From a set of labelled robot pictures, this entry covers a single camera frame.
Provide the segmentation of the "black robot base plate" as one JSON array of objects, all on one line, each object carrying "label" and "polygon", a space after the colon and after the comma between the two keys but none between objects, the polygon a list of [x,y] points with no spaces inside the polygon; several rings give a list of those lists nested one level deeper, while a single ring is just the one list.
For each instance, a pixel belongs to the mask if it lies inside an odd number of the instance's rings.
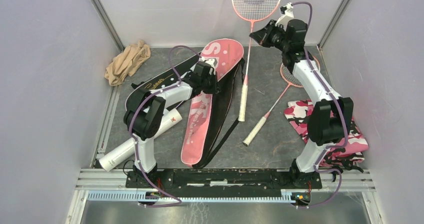
[{"label": "black robot base plate", "polygon": [[143,176],[136,167],[126,173],[125,187],[150,189],[159,197],[175,198],[273,198],[282,190],[323,187],[317,172],[295,174],[291,170],[263,169],[157,169]]}]

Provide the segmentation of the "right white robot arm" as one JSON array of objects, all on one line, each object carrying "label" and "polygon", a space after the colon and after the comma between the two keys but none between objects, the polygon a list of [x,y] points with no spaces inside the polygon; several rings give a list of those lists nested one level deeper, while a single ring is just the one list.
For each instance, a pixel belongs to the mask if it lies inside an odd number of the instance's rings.
[{"label": "right white robot arm", "polygon": [[309,182],[308,173],[317,171],[331,148],[336,148],[340,141],[347,144],[354,108],[352,99],[338,94],[318,70],[305,48],[307,32],[307,23],[292,19],[285,26],[271,20],[264,28],[249,34],[260,46],[281,51],[283,65],[301,83],[313,104],[307,122],[308,142],[295,159],[295,171],[288,175],[289,183],[295,188]]}]

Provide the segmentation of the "white shuttlecock tube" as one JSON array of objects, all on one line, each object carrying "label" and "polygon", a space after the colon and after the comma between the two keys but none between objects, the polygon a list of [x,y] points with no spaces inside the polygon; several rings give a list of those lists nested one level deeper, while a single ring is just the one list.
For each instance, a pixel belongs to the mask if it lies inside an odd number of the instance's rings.
[{"label": "white shuttlecock tube", "polygon": [[141,163],[144,172],[151,172],[157,165],[154,156],[154,140],[161,134],[175,126],[182,120],[182,116],[177,109],[166,111],[162,118],[157,133],[152,138],[142,140],[139,136],[134,139],[130,137],[124,143],[116,147],[111,152],[99,159],[101,167],[109,172],[117,165],[128,159],[131,155],[135,155],[135,162]]}]

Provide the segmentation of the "pink sport racket bag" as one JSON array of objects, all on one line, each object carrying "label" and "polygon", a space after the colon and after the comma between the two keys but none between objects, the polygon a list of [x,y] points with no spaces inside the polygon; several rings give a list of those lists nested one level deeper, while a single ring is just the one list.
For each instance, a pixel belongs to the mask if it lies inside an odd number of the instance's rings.
[{"label": "pink sport racket bag", "polygon": [[191,100],[180,159],[202,169],[214,158],[226,139],[218,141],[229,113],[239,69],[244,65],[244,47],[234,39],[221,38],[208,43],[200,53],[214,59],[219,93],[200,93]]}]

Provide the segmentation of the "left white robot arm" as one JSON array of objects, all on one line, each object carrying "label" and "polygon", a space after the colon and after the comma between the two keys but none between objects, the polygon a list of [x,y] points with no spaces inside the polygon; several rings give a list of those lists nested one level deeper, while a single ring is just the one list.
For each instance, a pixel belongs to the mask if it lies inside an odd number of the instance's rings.
[{"label": "left white robot arm", "polygon": [[157,182],[157,174],[152,171],[157,166],[154,136],[160,129],[165,109],[191,100],[200,93],[217,93],[216,63],[215,58],[200,60],[176,83],[152,90],[138,86],[128,96],[123,121],[135,138],[135,160],[141,170],[137,180],[145,188],[151,188]]}]

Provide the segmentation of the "black sport racket bag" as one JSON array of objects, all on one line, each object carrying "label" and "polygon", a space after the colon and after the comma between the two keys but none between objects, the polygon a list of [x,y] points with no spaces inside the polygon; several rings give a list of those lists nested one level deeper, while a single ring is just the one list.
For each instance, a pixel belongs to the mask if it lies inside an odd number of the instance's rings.
[{"label": "black sport racket bag", "polygon": [[[184,78],[187,72],[194,70],[198,60],[199,60],[199,56],[193,55],[190,58],[176,64],[174,68],[180,74],[180,77]],[[179,81],[178,76],[175,74],[172,68],[169,68],[168,70],[150,78],[147,81],[142,81],[140,83],[132,83],[131,87],[133,88],[133,91],[128,95],[128,97],[125,100],[125,110],[127,111],[128,108],[131,106],[130,101],[133,99],[134,93],[136,92],[137,89],[139,88],[145,88],[147,90],[162,89],[162,88],[174,85],[178,81]]]}]

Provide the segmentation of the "pink frame racket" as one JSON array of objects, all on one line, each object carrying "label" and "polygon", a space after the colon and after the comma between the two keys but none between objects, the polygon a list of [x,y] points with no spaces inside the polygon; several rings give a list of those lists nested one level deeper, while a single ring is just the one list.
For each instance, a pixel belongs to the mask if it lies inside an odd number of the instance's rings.
[{"label": "pink frame racket", "polygon": [[252,33],[255,23],[269,18],[281,0],[231,0],[231,2],[237,16],[250,23],[249,32]]},{"label": "pink frame racket", "polygon": [[248,147],[250,145],[252,140],[255,138],[255,136],[258,134],[260,129],[263,127],[263,125],[267,121],[269,115],[271,114],[271,111],[274,109],[274,107],[277,105],[277,103],[280,101],[280,99],[286,93],[287,89],[290,88],[290,87],[303,88],[303,86],[300,84],[300,82],[297,79],[294,78],[294,76],[289,72],[288,68],[285,67],[283,64],[280,66],[279,72],[280,72],[280,75],[283,78],[283,80],[287,83],[287,87],[280,94],[280,96],[274,102],[274,104],[271,106],[269,111],[264,116],[261,117],[261,119],[255,125],[255,127],[251,130],[251,132],[248,134],[248,136],[244,139],[244,141],[242,143],[246,147]]}]

